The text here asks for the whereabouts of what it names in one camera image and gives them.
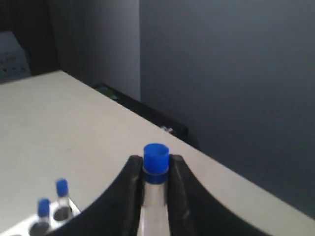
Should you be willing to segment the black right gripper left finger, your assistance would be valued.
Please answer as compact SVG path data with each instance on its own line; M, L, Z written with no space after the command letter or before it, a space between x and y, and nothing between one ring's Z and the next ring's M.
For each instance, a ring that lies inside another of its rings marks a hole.
M89 207L49 236L135 236L143 200L143 159L132 155Z

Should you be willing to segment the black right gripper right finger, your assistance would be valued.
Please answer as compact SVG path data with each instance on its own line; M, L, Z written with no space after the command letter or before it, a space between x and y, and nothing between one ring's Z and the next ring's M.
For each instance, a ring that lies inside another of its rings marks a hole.
M251 235L251 226L217 201L180 155L170 156L167 210L172 236Z

